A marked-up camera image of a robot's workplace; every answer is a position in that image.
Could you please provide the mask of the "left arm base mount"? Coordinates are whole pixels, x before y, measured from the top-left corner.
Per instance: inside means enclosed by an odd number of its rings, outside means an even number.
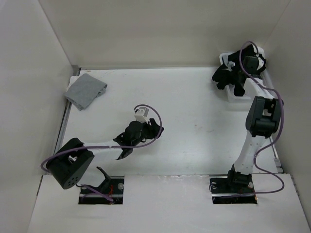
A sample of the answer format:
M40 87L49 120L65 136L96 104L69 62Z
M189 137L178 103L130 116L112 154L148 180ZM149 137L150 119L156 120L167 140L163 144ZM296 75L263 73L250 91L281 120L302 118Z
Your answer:
M80 187L78 204L80 205L122 205L124 193L124 176L112 176L110 181L104 181L102 193L109 196L109 201L91 190Z

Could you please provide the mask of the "black tank top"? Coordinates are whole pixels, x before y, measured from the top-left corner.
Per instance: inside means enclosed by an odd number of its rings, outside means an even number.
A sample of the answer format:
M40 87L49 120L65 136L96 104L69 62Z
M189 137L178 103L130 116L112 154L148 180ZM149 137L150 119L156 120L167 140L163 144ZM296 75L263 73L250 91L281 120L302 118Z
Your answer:
M244 83L248 78L247 72L243 68L243 60L245 56L260 57L264 61L264 67L261 73L266 69L267 60L260 54L255 54L252 45L225 56L222 61L222 65L218 67L212 76L212 80L216 82L218 89L223 90L226 86L232 85L234 87L233 95L236 97L242 97L245 95ZM255 78L260 78L260 75L252 75Z

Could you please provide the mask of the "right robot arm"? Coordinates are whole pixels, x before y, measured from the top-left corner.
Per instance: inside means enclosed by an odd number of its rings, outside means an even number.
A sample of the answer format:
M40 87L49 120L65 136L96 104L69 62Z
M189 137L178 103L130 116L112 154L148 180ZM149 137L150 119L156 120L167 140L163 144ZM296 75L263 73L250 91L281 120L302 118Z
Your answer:
M244 80L244 90L253 99L246 117L246 139L240 155L228 172L226 188L234 193L232 197L256 195L252 182L253 167L257 167L257 156L269 146L263 144L271 135L283 127L283 102L279 93L263 84L258 74L258 55L239 58Z

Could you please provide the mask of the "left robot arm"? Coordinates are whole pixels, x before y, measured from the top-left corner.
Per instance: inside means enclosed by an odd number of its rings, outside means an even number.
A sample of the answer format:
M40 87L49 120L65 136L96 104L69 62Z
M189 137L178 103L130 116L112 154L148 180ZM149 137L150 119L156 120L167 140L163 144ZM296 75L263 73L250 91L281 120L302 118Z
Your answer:
M138 116L111 141L84 143L78 138L70 139L55 155L42 162L41 169L53 175L64 190L78 185L111 200L105 194L110 177L99 166L103 157L109 155L115 160L124 159L134 149L154 143L163 131L161 120Z

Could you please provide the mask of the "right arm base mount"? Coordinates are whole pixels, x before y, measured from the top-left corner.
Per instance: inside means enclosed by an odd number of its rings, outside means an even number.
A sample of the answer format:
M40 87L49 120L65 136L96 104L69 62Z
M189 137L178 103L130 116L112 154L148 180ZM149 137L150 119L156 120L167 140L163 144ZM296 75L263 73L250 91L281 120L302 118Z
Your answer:
M213 204L257 204L253 187L229 184L227 176L210 176L209 180Z

